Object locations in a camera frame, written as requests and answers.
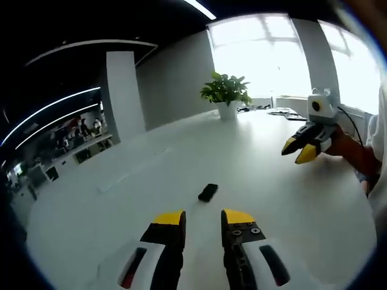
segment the white wall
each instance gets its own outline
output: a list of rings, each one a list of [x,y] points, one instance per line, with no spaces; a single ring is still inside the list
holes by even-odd
[[[137,68],[147,130],[214,109],[200,89],[214,71],[206,31],[172,44]]]
[[[115,124],[113,108],[109,96],[108,80],[106,75],[106,70],[103,71],[100,77],[101,83],[101,99],[103,103],[103,115],[105,117],[106,125],[108,127],[109,133],[112,134],[112,142],[117,144],[120,142],[119,132]]]

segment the white pillar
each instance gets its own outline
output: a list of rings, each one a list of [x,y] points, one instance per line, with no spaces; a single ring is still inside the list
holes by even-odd
[[[339,81],[331,48],[318,22],[293,19],[305,57],[307,58],[312,88],[330,88],[339,95]]]
[[[102,86],[102,103],[113,142],[145,133],[132,51],[106,53],[106,81]]]

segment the potted plant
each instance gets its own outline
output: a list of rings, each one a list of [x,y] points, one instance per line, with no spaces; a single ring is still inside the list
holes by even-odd
[[[236,105],[243,102],[246,105],[251,103],[252,99],[247,95],[246,85],[249,82],[242,83],[244,77],[236,78],[227,74],[218,74],[213,72],[212,83],[206,83],[206,86],[200,91],[201,98],[210,103],[215,103],[218,107],[219,115],[222,120],[236,118]]]

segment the table surface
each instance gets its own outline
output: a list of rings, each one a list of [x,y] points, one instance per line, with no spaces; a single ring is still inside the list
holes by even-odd
[[[224,122],[212,111],[120,143],[44,188],[31,211],[28,250],[56,288],[72,289],[139,240],[157,214],[183,209],[178,288],[228,289],[220,217],[231,208],[250,213],[315,278],[344,289],[376,244],[371,208],[342,158],[322,154],[297,165],[298,153],[281,156],[303,124],[266,111]],[[208,183],[219,189],[203,204],[197,196]]]

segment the screw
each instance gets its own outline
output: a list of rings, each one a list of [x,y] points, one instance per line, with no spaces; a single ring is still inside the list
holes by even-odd
[[[252,228],[251,232],[253,234],[259,234],[261,232],[261,230],[259,228]]]
[[[240,235],[242,235],[242,232],[239,230],[236,230],[236,231],[232,231],[232,234],[233,234],[233,236],[240,236]]]

